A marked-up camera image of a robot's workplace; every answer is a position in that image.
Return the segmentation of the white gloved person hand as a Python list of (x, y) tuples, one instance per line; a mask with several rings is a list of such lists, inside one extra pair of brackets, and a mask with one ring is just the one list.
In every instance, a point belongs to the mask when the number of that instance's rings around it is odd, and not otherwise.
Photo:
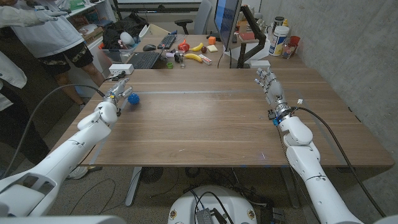
[(37, 16), (40, 22), (56, 21), (58, 17), (67, 14), (67, 12), (65, 11), (52, 11), (46, 9), (45, 6), (35, 6), (34, 9), (35, 9), (35, 15)]

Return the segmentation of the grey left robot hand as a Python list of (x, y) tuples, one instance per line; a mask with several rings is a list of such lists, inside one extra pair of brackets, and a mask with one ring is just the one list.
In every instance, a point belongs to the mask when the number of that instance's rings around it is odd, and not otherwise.
[(110, 88), (105, 96), (103, 97), (104, 102), (109, 102), (114, 105), (118, 105), (118, 101), (121, 98), (128, 98), (132, 93), (132, 87), (125, 89), (126, 83), (129, 81), (129, 78), (122, 79), (118, 81), (112, 88)]

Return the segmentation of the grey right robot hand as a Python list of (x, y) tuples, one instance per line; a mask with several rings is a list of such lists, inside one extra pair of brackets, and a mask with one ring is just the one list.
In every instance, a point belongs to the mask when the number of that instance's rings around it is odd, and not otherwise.
[(267, 70), (258, 68), (256, 73), (260, 79), (255, 79), (254, 81), (262, 87), (266, 95), (266, 101), (272, 108), (268, 114), (269, 119), (275, 119), (280, 123), (293, 112), (293, 109), (287, 104), (282, 85), (270, 68)]

